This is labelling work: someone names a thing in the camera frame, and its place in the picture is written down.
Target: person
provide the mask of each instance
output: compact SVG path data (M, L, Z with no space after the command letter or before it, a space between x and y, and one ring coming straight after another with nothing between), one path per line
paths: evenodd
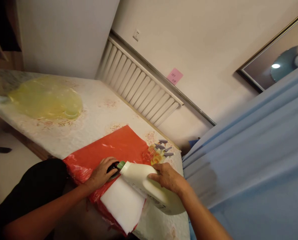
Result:
M87 181L64 195L62 192L69 175L62 160L48 159L32 166L0 204L0 239L53 239L53 229L59 219L117 172L112 169L107 173L108 167L116 161L114 157L101 160ZM153 167L160 174L148 177L178 194L197 239L231 239L170 164Z

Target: hand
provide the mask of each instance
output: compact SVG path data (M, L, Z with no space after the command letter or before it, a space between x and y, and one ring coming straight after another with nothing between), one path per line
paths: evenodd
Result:
M89 179L84 183L90 189L91 193L102 187L118 171L117 169L112 169L106 173L111 164L117 161L115 157L107 157L101 160L99 166L93 170Z
M160 183L161 187L180 195L190 185L183 176L178 174L169 163L155 164L153 167L160 171L160 174L151 173L148 178Z

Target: mirror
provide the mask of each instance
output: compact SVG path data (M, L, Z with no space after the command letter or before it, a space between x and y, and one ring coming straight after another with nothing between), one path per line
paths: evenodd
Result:
M298 68L298 17L237 72L259 93Z

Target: floor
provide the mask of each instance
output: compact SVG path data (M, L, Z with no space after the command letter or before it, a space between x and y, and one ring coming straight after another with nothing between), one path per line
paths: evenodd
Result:
M33 152L12 134L2 130L0 122L0 147L12 148L7 154L0 153L0 203L20 181L22 175L34 164L41 161ZM72 189L67 184L64 192ZM109 229L93 206L83 199L59 222L55 239L124 239L113 229Z

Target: radiator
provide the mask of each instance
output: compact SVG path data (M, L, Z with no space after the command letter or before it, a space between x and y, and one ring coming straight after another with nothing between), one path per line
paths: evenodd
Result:
M183 102L111 37L97 79L102 80L158 127Z

